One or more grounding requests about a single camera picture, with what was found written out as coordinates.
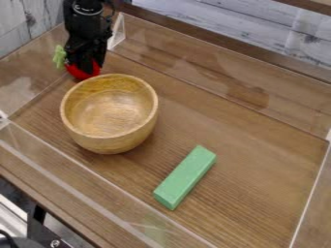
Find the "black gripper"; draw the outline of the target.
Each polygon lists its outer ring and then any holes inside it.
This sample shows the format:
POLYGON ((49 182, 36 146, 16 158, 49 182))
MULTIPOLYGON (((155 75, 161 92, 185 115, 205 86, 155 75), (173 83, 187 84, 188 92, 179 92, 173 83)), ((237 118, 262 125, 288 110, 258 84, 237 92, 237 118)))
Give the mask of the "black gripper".
POLYGON ((95 60, 104 66, 107 41, 112 36, 109 26, 88 27, 77 25, 65 27, 68 39, 64 44, 67 53, 65 63, 77 64, 79 69, 88 75, 95 72, 95 60))

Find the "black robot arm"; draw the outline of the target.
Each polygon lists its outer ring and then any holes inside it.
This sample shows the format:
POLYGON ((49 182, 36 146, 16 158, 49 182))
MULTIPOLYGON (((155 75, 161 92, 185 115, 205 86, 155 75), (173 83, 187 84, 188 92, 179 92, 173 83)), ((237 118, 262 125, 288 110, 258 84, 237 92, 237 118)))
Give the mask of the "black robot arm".
POLYGON ((92 78, 101 72, 113 14, 112 0, 63 0, 68 33, 64 67, 77 79, 92 78))

